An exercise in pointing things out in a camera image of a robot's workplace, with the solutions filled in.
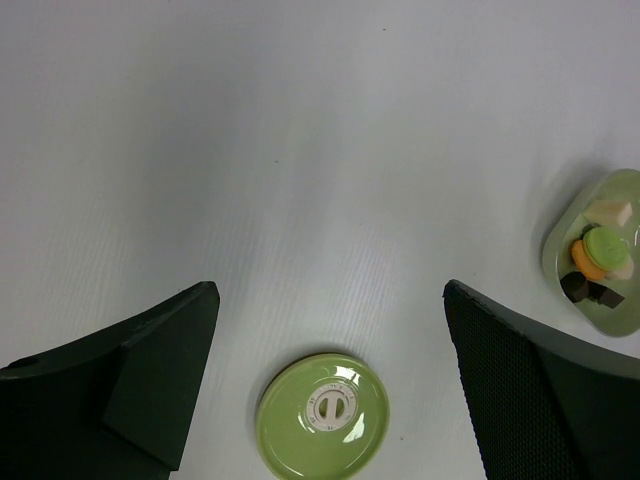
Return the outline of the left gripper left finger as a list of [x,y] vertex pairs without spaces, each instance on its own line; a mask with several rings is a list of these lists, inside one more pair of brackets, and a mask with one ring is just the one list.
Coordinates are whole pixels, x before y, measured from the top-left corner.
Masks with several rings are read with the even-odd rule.
[[4,479],[167,479],[180,467],[220,295],[199,282],[1,370]]

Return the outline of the green macaron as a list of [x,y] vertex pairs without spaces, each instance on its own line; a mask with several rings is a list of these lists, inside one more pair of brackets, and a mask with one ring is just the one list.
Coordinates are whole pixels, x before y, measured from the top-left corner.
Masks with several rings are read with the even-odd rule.
[[625,241],[608,227],[590,229],[584,234],[582,241],[592,262],[603,270],[616,269],[629,257]]

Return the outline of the orange macaron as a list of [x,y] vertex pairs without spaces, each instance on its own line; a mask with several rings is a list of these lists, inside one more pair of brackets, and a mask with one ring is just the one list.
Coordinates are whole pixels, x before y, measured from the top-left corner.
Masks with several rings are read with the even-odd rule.
[[582,240],[576,240],[571,245],[570,254],[577,270],[581,272],[587,280],[598,281],[606,277],[607,272],[593,263],[587,255]]

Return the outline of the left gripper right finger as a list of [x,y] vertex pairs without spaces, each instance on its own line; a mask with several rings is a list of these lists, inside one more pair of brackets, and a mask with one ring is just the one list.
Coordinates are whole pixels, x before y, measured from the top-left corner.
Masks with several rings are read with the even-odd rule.
[[458,280],[445,285],[443,300],[487,478],[638,478],[638,359]]

